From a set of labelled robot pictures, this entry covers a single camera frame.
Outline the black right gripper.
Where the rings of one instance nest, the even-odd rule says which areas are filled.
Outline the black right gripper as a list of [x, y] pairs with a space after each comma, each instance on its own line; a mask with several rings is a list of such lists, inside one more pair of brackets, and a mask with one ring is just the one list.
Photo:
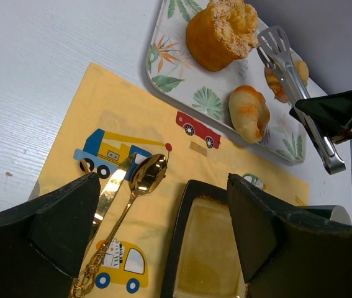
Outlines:
[[297, 108], [311, 117], [336, 144], [352, 139], [352, 90], [301, 99]]

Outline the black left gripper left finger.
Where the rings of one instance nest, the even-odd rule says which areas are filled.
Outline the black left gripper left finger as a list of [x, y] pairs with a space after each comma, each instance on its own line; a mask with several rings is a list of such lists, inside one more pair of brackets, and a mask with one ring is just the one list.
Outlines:
[[68, 297], [100, 190], [89, 173], [0, 212], [0, 297]]

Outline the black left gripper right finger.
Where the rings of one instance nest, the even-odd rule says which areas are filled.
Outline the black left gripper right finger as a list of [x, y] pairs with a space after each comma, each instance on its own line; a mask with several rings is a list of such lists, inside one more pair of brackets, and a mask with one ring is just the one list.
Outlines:
[[352, 225], [274, 197], [237, 174], [227, 199], [251, 297], [352, 297]]

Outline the silver metal tongs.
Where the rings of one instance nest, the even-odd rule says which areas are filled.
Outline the silver metal tongs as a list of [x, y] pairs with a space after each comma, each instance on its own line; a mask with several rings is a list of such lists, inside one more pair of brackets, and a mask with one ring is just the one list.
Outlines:
[[288, 37], [278, 25], [268, 27], [258, 34], [257, 52], [265, 67], [269, 68], [280, 80], [298, 120], [304, 126], [324, 168], [328, 174], [337, 174], [346, 169], [329, 136], [323, 133], [314, 120], [297, 108], [297, 101], [310, 97], [291, 56]]

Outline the large sugared round bread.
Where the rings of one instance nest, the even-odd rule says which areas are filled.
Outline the large sugared round bread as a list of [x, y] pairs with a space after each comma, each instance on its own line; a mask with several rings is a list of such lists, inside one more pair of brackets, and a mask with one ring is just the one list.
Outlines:
[[201, 67], [217, 72], [258, 46], [258, 13], [244, 1], [210, 1], [186, 28], [186, 46]]

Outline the small round bread bun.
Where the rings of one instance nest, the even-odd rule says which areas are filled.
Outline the small round bread bun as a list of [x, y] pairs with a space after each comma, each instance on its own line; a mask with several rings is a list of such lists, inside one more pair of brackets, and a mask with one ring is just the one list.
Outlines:
[[308, 79], [309, 79], [309, 69], [308, 69], [306, 62], [304, 62], [303, 60], [296, 60], [294, 62], [294, 66], [295, 66], [301, 80], [304, 83], [307, 83]]

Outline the garlic toast bread slice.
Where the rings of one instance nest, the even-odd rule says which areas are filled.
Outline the garlic toast bread slice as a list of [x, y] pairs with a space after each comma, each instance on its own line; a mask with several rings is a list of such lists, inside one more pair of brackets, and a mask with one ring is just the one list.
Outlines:
[[264, 68], [264, 75], [267, 81], [269, 88], [274, 93], [274, 98], [281, 103], [288, 103], [289, 98], [283, 89], [280, 81], [277, 76], [267, 67]]

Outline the twisted croissant bread roll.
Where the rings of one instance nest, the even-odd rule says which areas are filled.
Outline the twisted croissant bread roll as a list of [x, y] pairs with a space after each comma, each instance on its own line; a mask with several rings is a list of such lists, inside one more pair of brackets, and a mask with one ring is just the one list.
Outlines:
[[270, 120], [264, 96], [250, 85], [237, 87], [228, 100], [230, 118], [235, 130], [248, 143], [262, 140]]

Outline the dark green mug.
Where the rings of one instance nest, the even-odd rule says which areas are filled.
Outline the dark green mug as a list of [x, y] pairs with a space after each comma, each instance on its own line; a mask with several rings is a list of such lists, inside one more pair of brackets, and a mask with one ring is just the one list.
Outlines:
[[347, 210], [340, 205], [313, 205], [300, 206], [301, 209], [317, 216], [345, 225], [352, 225], [351, 217]]

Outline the black square amber plate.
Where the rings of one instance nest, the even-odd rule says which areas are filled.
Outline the black square amber plate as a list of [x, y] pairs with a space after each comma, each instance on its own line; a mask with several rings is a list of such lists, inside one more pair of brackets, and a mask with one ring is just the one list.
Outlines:
[[226, 190], [190, 180], [183, 192], [161, 297], [249, 297]]

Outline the gold knife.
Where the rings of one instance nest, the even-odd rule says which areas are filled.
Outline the gold knife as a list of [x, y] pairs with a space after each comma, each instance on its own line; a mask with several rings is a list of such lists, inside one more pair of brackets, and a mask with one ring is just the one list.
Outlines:
[[87, 250], [91, 246], [91, 243], [93, 242], [97, 231], [99, 230], [99, 227], [102, 224], [102, 221], [104, 220], [109, 207], [114, 201], [127, 173], [130, 171], [131, 166], [134, 164], [136, 155], [136, 153], [133, 153], [121, 163], [117, 170], [110, 176], [109, 181], [102, 190], [99, 196], [97, 209], [94, 214], [91, 234], [89, 236], [88, 245], [86, 247]]

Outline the yellow vehicle print placemat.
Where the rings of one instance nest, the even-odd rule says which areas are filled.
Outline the yellow vehicle print placemat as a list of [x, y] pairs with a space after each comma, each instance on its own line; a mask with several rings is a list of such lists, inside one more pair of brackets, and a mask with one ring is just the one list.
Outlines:
[[216, 149], [204, 148], [198, 137], [186, 135], [176, 123], [177, 110], [155, 96], [90, 64], [74, 95], [58, 135], [38, 177], [33, 197], [58, 189], [82, 175], [77, 160], [94, 132], [104, 134], [104, 151], [93, 156], [95, 167], [107, 165], [109, 151], [130, 150], [138, 159], [162, 153], [169, 157], [166, 176], [149, 195], [139, 197], [121, 224], [115, 239], [143, 256], [142, 274], [122, 268], [102, 267], [110, 277], [103, 289], [94, 287], [91, 297], [158, 297], [169, 254], [181, 197], [189, 180], [226, 188], [230, 173], [251, 173], [262, 179], [265, 190], [293, 205], [309, 201], [309, 185], [246, 149], [223, 139]]

